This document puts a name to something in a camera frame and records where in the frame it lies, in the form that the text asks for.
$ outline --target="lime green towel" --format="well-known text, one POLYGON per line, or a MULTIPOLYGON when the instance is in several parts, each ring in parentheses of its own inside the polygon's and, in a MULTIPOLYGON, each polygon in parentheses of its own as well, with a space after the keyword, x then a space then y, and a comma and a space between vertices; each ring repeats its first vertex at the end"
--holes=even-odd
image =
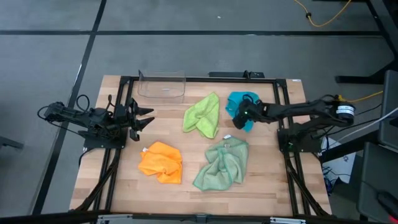
POLYGON ((228 190, 233 182, 241 184, 248 163, 248 144, 234 137, 211 146, 205 153, 209 162, 193 181, 200 190, 228 190))
POLYGON ((213 139, 218 131, 219 110, 220 100, 216 93, 211 93, 185 111, 183 132, 187 133, 197 128, 203 136, 213 139))

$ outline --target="clear plastic bin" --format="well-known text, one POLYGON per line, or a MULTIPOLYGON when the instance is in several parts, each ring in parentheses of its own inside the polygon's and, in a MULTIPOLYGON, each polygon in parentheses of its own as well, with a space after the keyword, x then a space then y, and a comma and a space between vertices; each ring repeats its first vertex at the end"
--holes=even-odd
POLYGON ((180 98, 185 93, 185 72, 141 72, 138 94, 148 98, 180 98))

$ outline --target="wooden tabletop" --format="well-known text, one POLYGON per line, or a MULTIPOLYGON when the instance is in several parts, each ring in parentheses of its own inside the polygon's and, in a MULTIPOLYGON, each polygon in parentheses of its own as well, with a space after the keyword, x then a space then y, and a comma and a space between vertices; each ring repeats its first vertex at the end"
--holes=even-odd
MULTIPOLYGON (((96 107, 105 107, 108 94, 116 98, 120 76, 106 75, 103 78, 96 107)), ((255 123, 250 133, 234 127, 225 110, 231 91, 252 91, 264 102, 274 103, 271 84, 265 83, 212 83, 187 82, 183 99, 170 101, 154 100, 138 95, 138 82, 134 82, 132 97, 140 107, 155 111, 143 116, 155 116, 140 133, 141 140, 127 139, 121 160, 112 201, 112 212, 125 213, 207 213, 214 215, 291 215, 289 189, 283 155, 279 152, 276 138, 278 123, 255 123), (182 123, 186 109, 215 92, 220 98, 219 131, 214 139, 201 137, 197 130, 183 133, 182 123), (244 182, 234 183, 229 190, 201 192, 192 182, 199 170, 207 164, 205 151, 230 134, 249 143, 248 166, 244 182), (138 169, 139 152, 152 143, 164 142, 179 149, 183 159, 182 184, 160 184, 156 176, 146 176, 138 169)), ((290 103, 305 101, 300 80, 287 80, 290 103)), ((295 122, 308 121, 308 116, 295 117, 295 122)), ((82 203, 93 190, 100 175, 104 150, 95 149, 81 161, 70 208, 82 203)), ((317 202, 331 212, 323 181, 322 169, 310 153, 301 153, 305 183, 317 202)), ((105 186, 100 208, 104 207, 105 186)), ((301 197, 296 186, 299 211, 301 197)))

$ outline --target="microfiber cloth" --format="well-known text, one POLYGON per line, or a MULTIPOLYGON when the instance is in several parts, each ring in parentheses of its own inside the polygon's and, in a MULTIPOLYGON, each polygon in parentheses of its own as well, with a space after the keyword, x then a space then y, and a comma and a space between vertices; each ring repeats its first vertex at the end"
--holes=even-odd
MULTIPOLYGON (((228 104, 225 107, 228 114, 231 115, 232 118, 238 114, 239 104, 242 103, 244 95, 249 95, 253 99, 253 102, 259 100, 259 96, 252 92, 232 92, 228 97, 228 104)), ((243 127, 244 131, 247 133, 250 132, 250 130, 253 128, 253 124, 253 121, 247 121, 243 127)))
POLYGON ((187 133, 197 128, 202 136, 213 139, 218 132, 219 112, 220 100, 216 93, 211 93, 185 111, 183 132, 187 133))
POLYGON ((155 142, 140 152, 142 157, 138 169, 145 175, 156 174, 164 184, 181 184, 182 157, 178 149, 155 142))
POLYGON ((224 139, 205 152, 209 162, 193 181, 200 190, 228 190, 241 184, 246 174, 248 144, 234 137, 224 139))

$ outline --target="teal towel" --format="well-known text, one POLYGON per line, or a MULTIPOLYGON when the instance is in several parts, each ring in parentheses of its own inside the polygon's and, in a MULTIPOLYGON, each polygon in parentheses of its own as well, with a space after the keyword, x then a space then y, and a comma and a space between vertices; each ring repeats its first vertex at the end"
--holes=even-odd
MULTIPOLYGON (((234 91, 232 92, 229 97, 228 97, 228 103, 225 107, 226 111, 228 112, 229 115, 231 115, 232 118, 234 118, 239 109, 239 104, 242 103, 243 101, 243 96, 244 95, 249 95, 251 99, 253 100, 253 103, 259 100, 259 96, 255 93, 246 91, 246 92, 238 92, 234 91)), ((253 128, 254 121, 247 121, 246 124, 244 125, 243 129, 245 132, 250 132, 250 130, 253 128)))
POLYGON ((230 137, 211 146, 205 156, 209 162, 193 181, 200 190, 228 190, 233 182, 241 184, 246 174, 248 144, 230 137))

